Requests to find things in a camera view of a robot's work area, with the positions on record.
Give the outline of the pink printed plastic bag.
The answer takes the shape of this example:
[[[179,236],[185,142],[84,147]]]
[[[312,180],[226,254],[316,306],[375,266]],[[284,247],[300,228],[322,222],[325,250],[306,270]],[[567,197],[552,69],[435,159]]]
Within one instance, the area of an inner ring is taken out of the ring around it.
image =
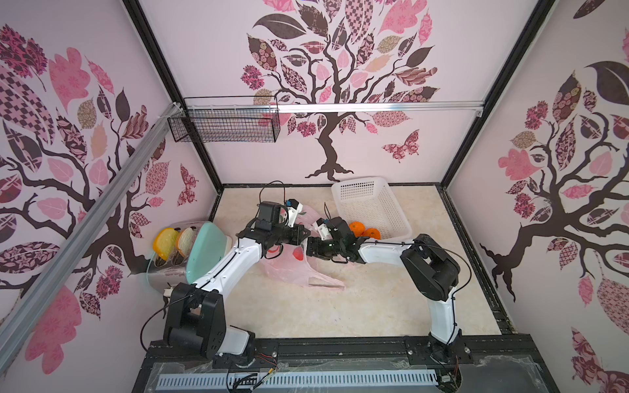
[[[312,266],[314,258],[306,256],[302,246],[275,247],[257,265],[267,278],[302,288],[344,290],[345,283],[319,272]]]

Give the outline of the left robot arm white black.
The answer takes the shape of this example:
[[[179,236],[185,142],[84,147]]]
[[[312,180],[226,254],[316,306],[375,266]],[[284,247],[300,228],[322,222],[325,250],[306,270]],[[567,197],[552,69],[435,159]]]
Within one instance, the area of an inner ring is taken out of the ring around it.
[[[249,363],[255,357],[256,335],[226,322],[224,301],[253,265],[274,247],[299,246],[311,231],[297,224],[303,205],[294,199],[281,205],[263,201],[257,215],[237,235],[233,248],[208,273],[172,291],[164,341],[189,355],[208,360],[229,357]]]

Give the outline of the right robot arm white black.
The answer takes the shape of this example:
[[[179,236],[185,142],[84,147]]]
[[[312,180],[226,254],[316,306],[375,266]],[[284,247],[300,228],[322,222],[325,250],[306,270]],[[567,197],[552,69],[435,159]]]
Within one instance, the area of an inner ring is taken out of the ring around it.
[[[450,362],[455,354],[455,343],[460,337],[455,311],[460,266],[429,235],[420,234],[411,241],[403,242],[386,242],[368,237],[337,240],[310,237],[302,245],[306,255],[321,260],[404,267],[414,286],[428,300],[431,356],[440,363]]]

